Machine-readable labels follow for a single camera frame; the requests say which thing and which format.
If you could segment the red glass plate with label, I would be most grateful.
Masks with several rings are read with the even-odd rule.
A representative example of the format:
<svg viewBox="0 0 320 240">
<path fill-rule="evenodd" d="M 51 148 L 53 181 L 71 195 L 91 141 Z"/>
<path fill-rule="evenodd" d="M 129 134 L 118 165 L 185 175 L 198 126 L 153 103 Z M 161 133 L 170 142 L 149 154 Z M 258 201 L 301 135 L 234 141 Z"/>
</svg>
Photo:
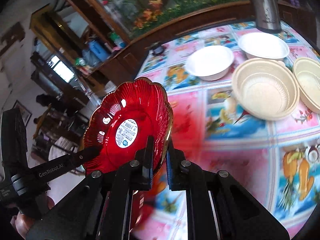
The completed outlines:
<svg viewBox="0 0 320 240">
<path fill-rule="evenodd" d="M 85 174 L 108 173 L 134 159 L 153 141 L 153 173 L 165 161 L 173 128 L 173 111 L 165 88 L 146 77 L 119 85 L 93 112 L 84 133 L 84 147 L 97 147 L 97 157 L 83 164 Z"/>
</svg>

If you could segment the large beige plastic bowl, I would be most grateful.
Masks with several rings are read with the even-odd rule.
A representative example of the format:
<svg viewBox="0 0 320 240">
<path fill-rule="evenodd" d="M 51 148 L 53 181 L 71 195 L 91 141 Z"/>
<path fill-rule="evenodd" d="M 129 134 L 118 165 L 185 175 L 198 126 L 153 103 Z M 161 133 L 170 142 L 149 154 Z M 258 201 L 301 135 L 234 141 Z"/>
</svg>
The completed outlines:
<svg viewBox="0 0 320 240">
<path fill-rule="evenodd" d="M 250 59 L 232 74 L 233 96 L 252 116 L 278 121 L 289 116 L 300 100 L 298 82 L 282 61 Z"/>
</svg>

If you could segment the small beige plastic bowl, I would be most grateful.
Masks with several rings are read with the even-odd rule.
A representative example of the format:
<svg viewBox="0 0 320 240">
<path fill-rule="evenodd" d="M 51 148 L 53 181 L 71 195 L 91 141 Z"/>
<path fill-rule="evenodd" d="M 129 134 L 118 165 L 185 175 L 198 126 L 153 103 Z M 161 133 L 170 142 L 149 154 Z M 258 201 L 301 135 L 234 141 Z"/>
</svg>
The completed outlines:
<svg viewBox="0 0 320 240">
<path fill-rule="evenodd" d="M 308 57 L 296 59 L 293 74 L 300 88 L 300 99 L 312 112 L 320 112 L 319 62 Z"/>
</svg>

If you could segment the wooden chair with cushion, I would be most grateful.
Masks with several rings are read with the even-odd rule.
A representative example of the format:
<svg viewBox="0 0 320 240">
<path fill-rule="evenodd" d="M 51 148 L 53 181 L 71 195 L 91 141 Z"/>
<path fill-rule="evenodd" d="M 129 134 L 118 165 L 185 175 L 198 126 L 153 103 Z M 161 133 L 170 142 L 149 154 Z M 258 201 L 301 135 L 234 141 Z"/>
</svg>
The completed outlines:
<svg viewBox="0 0 320 240">
<path fill-rule="evenodd" d="M 65 115 L 56 113 L 49 104 L 46 111 L 34 119 L 36 130 L 33 140 L 44 143 L 48 150 L 48 160 L 61 157 L 67 153 L 75 153 L 80 146 L 80 137 L 68 130 Z"/>
</svg>

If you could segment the person in dark clothes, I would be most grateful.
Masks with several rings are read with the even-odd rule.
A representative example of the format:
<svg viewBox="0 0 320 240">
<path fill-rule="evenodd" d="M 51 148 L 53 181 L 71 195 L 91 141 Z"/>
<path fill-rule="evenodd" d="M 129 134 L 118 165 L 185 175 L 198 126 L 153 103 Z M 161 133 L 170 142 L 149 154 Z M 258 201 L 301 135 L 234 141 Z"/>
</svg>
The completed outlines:
<svg viewBox="0 0 320 240">
<path fill-rule="evenodd" d="M 64 113 L 66 110 L 64 103 L 51 95 L 40 94 L 36 97 L 36 102 L 43 107 L 48 107 L 49 105 L 51 105 L 53 109 L 60 113 Z"/>
</svg>

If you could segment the colourful patterned tablecloth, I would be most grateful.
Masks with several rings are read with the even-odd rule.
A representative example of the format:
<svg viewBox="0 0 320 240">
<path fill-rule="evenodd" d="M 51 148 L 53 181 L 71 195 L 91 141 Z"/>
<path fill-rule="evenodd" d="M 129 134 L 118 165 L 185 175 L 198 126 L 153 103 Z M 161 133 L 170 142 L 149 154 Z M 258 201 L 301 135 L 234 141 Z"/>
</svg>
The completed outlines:
<svg viewBox="0 0 320 240">
<path fill-rule="evenodd" d="M 239 38 L 255 31 L 233 23 L 172 40 L 162 55 L 147 54 L 138 76 L 166 89 L 175 147 L 204 170 L 230 172 L 295 237 L 319 203 L 319 115 L 300 102 L 283 120 L 257 119 L 233 98 L 231 74 L 203 81 L 184 68 L 193 52 L 222 45 L 235 69 L 247 60 Z"/>
</svg>

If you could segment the white plastic bucket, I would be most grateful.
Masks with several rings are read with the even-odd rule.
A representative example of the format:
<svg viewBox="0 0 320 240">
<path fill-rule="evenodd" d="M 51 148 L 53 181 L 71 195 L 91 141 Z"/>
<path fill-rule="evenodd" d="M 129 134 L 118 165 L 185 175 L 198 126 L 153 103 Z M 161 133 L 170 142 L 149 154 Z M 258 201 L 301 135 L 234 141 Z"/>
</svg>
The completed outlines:
<svg viewBox="0 0 320 240">
<path fill-rule="evenodd" d="M 108 81 L 108 83 L 104 87 L 105 95 L 116 90 L 116 88 L 117 86 L 112 81 Z"/>
</svg>

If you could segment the white foam bowl left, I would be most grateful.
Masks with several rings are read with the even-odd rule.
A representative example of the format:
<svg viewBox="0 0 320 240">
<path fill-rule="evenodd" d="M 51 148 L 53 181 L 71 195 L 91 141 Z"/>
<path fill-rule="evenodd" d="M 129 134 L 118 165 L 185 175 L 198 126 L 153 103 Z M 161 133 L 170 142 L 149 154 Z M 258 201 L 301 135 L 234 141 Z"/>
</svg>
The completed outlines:
<svg viewBox="0 0 320 240">
<path fill-rule="evenodd" d="M 233 52 L 224 46 L 207 46 L 192 53 L 186 60 L 185 71 L 204 81 L 224 77 L 234 62 Z"/>
</svg>

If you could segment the white foam bowl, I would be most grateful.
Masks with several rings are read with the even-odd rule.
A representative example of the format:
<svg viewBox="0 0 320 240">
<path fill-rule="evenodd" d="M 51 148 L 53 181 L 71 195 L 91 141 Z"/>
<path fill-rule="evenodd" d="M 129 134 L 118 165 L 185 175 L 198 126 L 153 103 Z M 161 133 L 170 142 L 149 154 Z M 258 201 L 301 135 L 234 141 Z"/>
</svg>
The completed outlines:
<svg viewBox="0 0 320 240">
<path fill-rule="evenodd" d="M 263 32 L 242 35 L 238 46 L 248 59 L 283 60 L 290 53 L 289 46 L 281 38 Z"/>
<path fill-rule="evenodd" d="M 234 62 L 233 52 L 224 46 L 207 46 L 192 53 L 186 60 L 185 71 L 204 81 L 224 77 Z"/>
</svg>

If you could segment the blue water jug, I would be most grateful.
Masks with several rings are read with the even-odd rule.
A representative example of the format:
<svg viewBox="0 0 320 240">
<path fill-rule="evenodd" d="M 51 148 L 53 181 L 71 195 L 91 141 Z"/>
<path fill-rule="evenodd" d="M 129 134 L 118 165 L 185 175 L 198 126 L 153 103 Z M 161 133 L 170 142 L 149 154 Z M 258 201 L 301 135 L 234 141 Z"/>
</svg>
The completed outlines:
<svg viewBox="0 0 320 240">
<path fill-rule="evenodd" d="M 96 40 L 89 41 L 89 48 L 95 54 L 95 56 L 101 61 L 105 62 L 109 57 L 110 54 L 107 50 Z"/>
</svg>

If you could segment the wooden cabinet counter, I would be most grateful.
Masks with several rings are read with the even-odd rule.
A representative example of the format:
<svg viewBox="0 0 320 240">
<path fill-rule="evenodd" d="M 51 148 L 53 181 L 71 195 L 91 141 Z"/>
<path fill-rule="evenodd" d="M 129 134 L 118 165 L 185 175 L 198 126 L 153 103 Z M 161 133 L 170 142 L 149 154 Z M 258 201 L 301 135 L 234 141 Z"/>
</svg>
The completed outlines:
<svg viewBox="0 0 320 240">
<path fill-rule="evenodd" d="M 111 47 L 115 45 L 111 40 L 112 33 L 119 35 L 125 42 L 125 47 L 108 60 L 102 68 L 107 77 L 116 84 L 126 80 L 126 77 L 118 76 L 119 71 L 124 70 L 131 74 L 137 71 L 153 43 L 165 43 L 189 33 L 221 24 L 255 20 L 254 8 L 250 0 L 228 2 L 188 13 L 161 24 L 136 38 L 130 38 L 105 11 L 102 3 L 98 0 L 67 1 Z"/>
</svg>

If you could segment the small black jar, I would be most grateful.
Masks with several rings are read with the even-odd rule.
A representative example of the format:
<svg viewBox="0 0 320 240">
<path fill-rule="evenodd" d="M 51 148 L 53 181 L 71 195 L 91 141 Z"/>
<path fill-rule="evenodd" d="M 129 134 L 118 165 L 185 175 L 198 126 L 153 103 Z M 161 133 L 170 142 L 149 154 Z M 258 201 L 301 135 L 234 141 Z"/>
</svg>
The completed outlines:
<svg viewBox="0 0 320 240">
<path fill-rule="evenodd" d="M 153 56 L 159 56 L 165 52 L 165 46 L 161 42 L 156 42 L 151 45 L 150 50 Z"/>
</svg>

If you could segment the white foam bowl right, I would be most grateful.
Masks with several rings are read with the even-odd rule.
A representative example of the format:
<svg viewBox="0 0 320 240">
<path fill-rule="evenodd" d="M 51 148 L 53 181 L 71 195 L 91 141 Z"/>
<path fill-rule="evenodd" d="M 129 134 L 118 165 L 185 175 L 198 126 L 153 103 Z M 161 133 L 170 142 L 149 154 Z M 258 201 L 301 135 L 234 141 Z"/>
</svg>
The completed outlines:
<svg viewBox="0 0 320 240">
<path fill-rule="evenodd" d="M 289 46 L 281 38 L 263 32 L 242 35 L 238 46 L 248 59 L 283 60 L 290 53 Z"/>
</svg>

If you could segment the stainless steel thermos jug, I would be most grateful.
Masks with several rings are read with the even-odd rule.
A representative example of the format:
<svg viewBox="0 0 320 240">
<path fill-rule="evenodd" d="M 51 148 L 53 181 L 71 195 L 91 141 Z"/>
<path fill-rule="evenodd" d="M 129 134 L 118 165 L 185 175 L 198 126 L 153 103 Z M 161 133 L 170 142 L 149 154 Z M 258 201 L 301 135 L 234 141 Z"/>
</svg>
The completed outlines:
<svg viewBox="0 0 320 240">
<path fill-rule="evenodd" d="M 256 28 L 262 32 L 278 34 L 282 31 L 278 0 L 250 0 L 255 12 Z"/>
</svg>

